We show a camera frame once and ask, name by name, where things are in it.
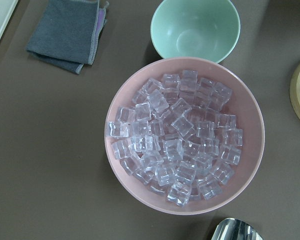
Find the metal object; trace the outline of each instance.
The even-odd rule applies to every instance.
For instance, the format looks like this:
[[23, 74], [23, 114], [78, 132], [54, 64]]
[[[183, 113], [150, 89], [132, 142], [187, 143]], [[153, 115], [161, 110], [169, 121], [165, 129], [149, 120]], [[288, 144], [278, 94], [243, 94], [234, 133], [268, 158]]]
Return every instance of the metal object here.
[[216, 227], [211, 240], [263, 240], [248, 223], [226, 218]]

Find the blue cloth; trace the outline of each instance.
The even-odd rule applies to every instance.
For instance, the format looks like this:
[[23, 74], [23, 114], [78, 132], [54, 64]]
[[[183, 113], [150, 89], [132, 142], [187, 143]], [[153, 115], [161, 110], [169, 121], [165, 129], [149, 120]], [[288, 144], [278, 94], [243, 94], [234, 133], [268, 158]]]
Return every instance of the blue cloth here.
[[99, 0], [49, 0], [26, 50], [79, 74], [84, 64], [95, 60], [107, 6], [99, 8]]

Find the bowl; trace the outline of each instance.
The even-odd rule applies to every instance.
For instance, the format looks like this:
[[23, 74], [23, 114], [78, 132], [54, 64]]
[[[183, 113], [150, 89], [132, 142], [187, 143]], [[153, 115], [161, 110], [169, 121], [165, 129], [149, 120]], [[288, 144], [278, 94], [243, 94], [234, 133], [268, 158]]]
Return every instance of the bowl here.
[[240, 19], [230, 0], [163, 0], [150, 34], [164, 59], [186, 56], [219, 63], [238, 41]]
[[182, 70], [197, 70], [198, 76], [221, 82], [233, 92], [226, 104], [226, 112], [236, 114], [237, 128], [243, 129], [243, 147], [238, 166], [233, 167], [234, 176], [222, 186], [222, 194], [209, 200], [190, 201], [179, 207], [149, 191], [139, 180], [128, 175], [120, 161], [115, 159], [111, 144], [113, 138], [104, 135], [106, 154], [111, 168], [122, 186], [143, 204], [168, 214], [196, 215], [218, 209], [237, 197], [253, 179], [260, 165], [265, 145], [265, 127], [256, 99], [235, 74], [225, 67], [198, 57], [173, 57], [153, 62], [133, 74], [114, 96], [105, 124], [114, 121], [118, 107], [130, 107], [132, 97], [150, 78], [161, 79], [164, 73], [180, 73]]

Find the dish cloth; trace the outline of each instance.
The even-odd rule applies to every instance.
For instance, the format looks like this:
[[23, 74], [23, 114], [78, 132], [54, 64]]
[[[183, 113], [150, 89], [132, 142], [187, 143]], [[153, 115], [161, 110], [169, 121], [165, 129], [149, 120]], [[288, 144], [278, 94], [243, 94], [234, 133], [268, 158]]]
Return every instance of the dish cloth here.
[[95, 60], [108, 5], [99, 8], [99, 0], [49, 0], [26, 50], [41, 61], [79, 74], [84, 64]]

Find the table surface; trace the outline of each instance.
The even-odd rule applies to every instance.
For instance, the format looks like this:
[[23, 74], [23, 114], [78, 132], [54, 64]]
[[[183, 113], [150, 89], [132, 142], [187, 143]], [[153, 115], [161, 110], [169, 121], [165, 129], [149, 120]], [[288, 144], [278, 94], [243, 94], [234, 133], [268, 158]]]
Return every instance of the table surface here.
[[161, 59], [150, 37], [161, 0], [111, 0], [94, 64], [80, 75], [25, 51], [47, 2], [19, 1], [0, 41], [0, 240], [208, 240], [229, 217], [264, 239], [300, 239], [300, 120], [289, 97], [300, 63], [300, 0], [232, 1], [241, 33], [220, 64], [259, 103], [265, 149], [237, 198], [193, 216], [162, 213], [133, 198], [104, 147], [117, 90]]

